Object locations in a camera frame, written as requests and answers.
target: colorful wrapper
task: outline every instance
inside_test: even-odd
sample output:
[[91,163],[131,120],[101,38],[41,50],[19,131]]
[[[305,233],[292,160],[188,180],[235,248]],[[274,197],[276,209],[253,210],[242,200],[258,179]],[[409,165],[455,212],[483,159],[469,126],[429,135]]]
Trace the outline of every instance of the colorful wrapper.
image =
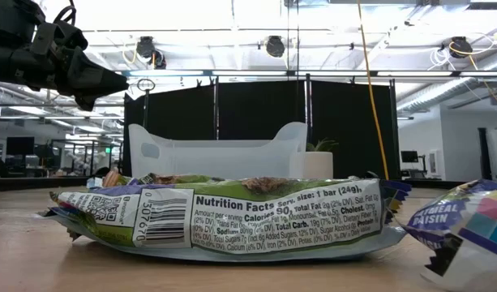
[[435,251],[426,279],[451,291],[497,291],[497,182],[459,186],[403,227]]
[[[109,184],[120,180],[111,178]],[[404,237],[403,229],[390,223],[409,190],[379,179],[222,180],[149,174],[125,186],[52,194],[59,207],[49,215],[72,234],[148,256],[347,259]]]

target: barcode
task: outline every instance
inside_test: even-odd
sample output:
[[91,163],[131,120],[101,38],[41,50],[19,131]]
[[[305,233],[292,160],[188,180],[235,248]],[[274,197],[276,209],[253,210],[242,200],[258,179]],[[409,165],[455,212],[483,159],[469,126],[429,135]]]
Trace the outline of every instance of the barcode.
[[148,202],[152,208],[144,244],[184,243],[186,199]]

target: green leaves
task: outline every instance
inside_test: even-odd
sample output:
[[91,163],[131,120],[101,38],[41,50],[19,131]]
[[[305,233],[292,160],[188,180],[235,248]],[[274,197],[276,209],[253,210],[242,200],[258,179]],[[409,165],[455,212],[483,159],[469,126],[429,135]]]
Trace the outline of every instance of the green leaves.
[[334,140],[326,140],[325,138],[320,140],[317,145],[308,143],[306,146],[307,152],[331,152],[338,143]]

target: black partition panel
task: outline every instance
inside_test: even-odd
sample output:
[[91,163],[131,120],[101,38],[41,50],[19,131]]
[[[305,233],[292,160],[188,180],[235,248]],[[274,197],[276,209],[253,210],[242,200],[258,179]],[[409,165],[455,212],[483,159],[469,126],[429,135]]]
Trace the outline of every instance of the black partition panel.
[[220,140],[271,140],[305,122],[303,81],[220,83],[218,92]]
[[[372,171],[385,177],[368,85],[312,81],[312,140],[335,140],[335,178]],[[396,102],[389,87],[373,86],[390,178],[400,178]]]
[[[126,95],[124,114],[123,173],[131,175],[128,126],[143,125],[144,101],[133,101]],[[147,130],[172,140],[214,140],[214,87],[187,88],[150,94]]]

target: yellow cable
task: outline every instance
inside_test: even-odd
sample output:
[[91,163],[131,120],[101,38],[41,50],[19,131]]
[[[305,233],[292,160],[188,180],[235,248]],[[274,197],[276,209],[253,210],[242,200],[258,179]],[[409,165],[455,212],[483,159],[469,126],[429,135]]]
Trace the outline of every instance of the yellow cable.
[[482,51],[478,51],[478,52],[472,52],[472,53],[466,53],[466,52],[461,52],[460,50],[456,50],[456,49],[453,49],[452,48],[452,45],[455,44],[455,42],[451,42],[450,45],[448,45],[448,48],[450,48],[452,51],[456,52],[456,53],[459,53],[459,54],[464,54],[464,55],[475,55],[475,54],[481,54],[481,53],[484,53],[486,52],[487,50],[491,49],[483,49]]
[[381,159],[383,160],[383,170],[385,172],[385,179],[388,179],[388,168],[387,168],[387,158],[385,157],[385,149],[383,148],[383,138],[381,136],[381,130],[379,129],[378,114],[376,113],[375,96],[372,92],[371,83],[371,71],[369,69],[369,58],[367,57],[367,45],[365,42],[365,33],[363,31],[363,18],[362,18],[362,3],[360,0],[356,0],[358,4],[358,14],[360,15],[360,29],[362,30],[362,42],[363,42],[363,55],[365,56],[365,65],[367,69],[367,81],[369,83],[369,96],[371,97],[372,113],[375,117],[376,130],[378,132],[379,149],[381,151]]
[[[469,56],[469,60],[472,62],[473,67],[475,67],[475,70],[478,71],[477,64],[475,64],[475,61],[473,60],[472,56]],[[484,82],[484,85],[486,85],[486,87],[488,88],[488,91],[490,92],[490,94],[497,100],[497,96],[495,95],[495,93],[493,92],[493,90],[490,88],[490,85],[488,85],[488,83],[486,83],[486,81],[484,81],[484,80],[482,82]]]
[[124,61],[132,64],[136,61],[136,49],[135,49],[135,54],[133,55],[133,61],[130,61],[127,57],[126,57],[126,43],[124,43],[124,47],[122,49],[122,56],[124,57]]

